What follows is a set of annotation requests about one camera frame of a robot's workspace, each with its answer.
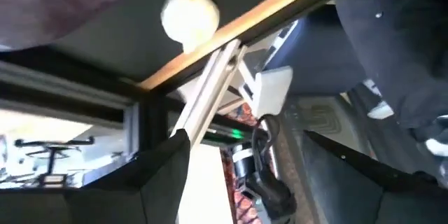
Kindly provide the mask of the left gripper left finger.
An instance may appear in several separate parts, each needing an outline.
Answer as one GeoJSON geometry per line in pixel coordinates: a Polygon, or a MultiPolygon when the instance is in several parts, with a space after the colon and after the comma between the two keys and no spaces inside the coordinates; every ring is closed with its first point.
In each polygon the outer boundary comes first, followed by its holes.
{"type": "Polygon", "coordinates": [[[190,140],[178,129],[167,140],[87,184],[83,224],[174,224],[186,184],[190,140]]]}

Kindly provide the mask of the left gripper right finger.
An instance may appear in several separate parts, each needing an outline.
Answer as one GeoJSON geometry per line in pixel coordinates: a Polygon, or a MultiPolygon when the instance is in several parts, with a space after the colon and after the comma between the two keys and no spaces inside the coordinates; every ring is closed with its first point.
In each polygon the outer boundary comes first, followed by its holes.
{"type": "Polygon", "coordinates": [[[316,132],[303,133],[311,191],[329,224],[448,224],[448,189],[316,132]]]}

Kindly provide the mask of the long purple eggplant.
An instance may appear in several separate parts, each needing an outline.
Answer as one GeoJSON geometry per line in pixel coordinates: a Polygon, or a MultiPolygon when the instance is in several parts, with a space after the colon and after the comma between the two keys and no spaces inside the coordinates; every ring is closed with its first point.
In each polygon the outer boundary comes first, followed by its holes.
{"type": "Polygon", "coordinates": [[[117,0],[0,0],[0,52],[49,44],[117,0]]]}

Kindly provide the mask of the red patterned rug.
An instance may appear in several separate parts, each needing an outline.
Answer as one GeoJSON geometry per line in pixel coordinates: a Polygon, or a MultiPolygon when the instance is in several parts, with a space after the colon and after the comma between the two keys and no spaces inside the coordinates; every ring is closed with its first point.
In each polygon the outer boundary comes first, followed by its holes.
{"type": "MultiPolygon", "coordinates": [[[[253,126],[256,119],[253,117],[248,104],[242,104],[227,114],[230,119],[253,126]]],[[[229,149],[220,149],[223,165],[227,196],[233,224],[270,224],[269,219],[262,210],[262,204],[253,203],[249,198],[243,196],[235,189],[235,173],[229,149]]]]}

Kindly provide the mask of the silver aluminium strut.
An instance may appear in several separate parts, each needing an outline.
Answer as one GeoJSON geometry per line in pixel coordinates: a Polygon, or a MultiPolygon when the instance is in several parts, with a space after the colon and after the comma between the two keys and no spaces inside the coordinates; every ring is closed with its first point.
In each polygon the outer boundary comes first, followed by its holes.
{"type": "Polygon", "coordinates": [[[203,140],[246,50],[247,47],[235,39],[212,53],[174,126],[174,133],[185,131],[191,148],[203,140]]]}

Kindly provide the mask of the white box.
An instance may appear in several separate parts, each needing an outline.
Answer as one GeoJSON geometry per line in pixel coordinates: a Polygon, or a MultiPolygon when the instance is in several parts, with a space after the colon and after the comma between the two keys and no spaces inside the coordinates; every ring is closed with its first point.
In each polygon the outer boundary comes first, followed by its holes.
{"type": "Polygon", "coordinates": [[[266,114],[278,115],[284,105],[293,78],[293,69],[283,66],[259,72],[255,75],[255,86],[250,104],[252,114],[260,118],[266,114]]]}

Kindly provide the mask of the person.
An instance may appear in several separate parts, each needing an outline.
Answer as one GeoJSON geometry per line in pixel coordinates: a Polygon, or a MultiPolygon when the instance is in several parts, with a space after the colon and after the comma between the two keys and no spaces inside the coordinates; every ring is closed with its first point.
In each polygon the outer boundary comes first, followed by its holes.
{"type": "Polygon", "coordinates": [[[448,0],[335,0],[367,77],[448,186],[448,0]]]}

